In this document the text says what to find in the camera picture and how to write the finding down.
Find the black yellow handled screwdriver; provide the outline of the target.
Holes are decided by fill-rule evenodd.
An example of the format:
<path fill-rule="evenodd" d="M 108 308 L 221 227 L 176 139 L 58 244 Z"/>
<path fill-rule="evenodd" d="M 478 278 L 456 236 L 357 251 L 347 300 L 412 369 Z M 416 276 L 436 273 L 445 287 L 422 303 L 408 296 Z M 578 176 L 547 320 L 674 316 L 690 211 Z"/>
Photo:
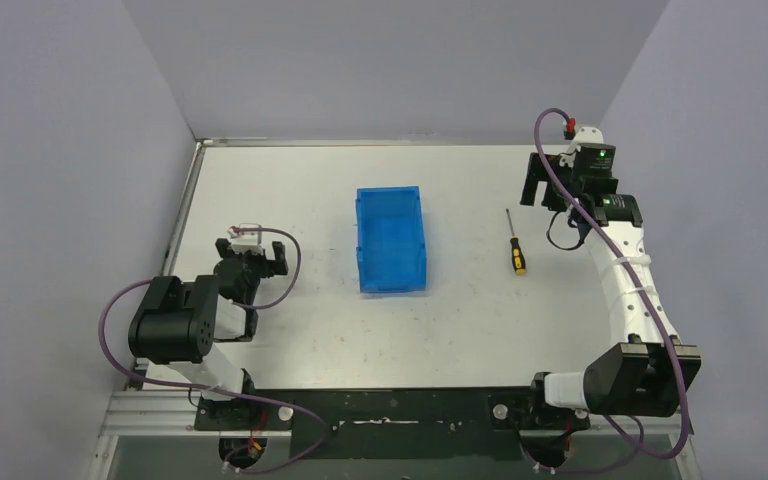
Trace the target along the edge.
<path fill-rule="evenodd" d="M 522 252 L 522 248 L 519 243 L 519 238 L 517 237 L 513 221 L 511 217 L 511 212 L 508 208 L 505 209 L 506 218 L 510 230 L 510 249 L 511 249 L 511 264 L 514 272 L 517 275 L 524 275 L 526 272 L 526 261 L 525 257 Z"/>

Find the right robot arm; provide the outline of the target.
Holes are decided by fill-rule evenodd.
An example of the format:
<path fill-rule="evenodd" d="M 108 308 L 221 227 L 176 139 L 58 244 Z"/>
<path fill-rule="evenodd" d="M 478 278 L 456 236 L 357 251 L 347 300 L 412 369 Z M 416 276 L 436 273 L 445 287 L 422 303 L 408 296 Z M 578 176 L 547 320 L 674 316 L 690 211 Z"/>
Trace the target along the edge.
<path fill-rule="evenodd" d="M 611 346 L 585 370 L 541 372 L 542 388 L 523 401 L 525 419 L 545 429 L 564 408 L 599 415 L 669 417 L 680 406 L 675 371 L 664 342 L 670 340 L 686 386 L 701 367 L 695 345 L 679 338 L 662 307 L 644 247 L 641 210 L 636 199 L 618 191 L 612 174 L 616 153 L 593 126 L 566 134 L 566 151 L 542 161 L 532 154 L 521 196 L 535 205 L 537 186 L 546 183 L 542 206 L 568 216 L 579 242 L 599 273 L 608 307 Z"/>

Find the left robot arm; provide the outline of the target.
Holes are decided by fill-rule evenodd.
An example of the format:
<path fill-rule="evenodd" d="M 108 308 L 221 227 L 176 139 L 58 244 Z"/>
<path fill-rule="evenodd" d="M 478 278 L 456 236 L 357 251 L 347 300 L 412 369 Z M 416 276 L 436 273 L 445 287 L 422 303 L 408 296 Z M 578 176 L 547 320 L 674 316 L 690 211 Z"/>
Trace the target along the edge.
<path fill-rule="evenodd" d="M 249 373 L 234 365 L 216 346 L 221 342 L 249 342 L 259 313 L 252 306 L 261 281 L 289 273 L 285 245 L 271 243 L 273 256 L 252 239 L 219 238 L 219 262 L 210 274 L 184 282 L 177 276 L 151 280 L 129 327 L 133 355 L 166 365 L 203 391 L 209 401 L 220 401 L 217 417 L 233 431 L 249 428 L 257 404 L 249 396 L 254 384 Z"/>

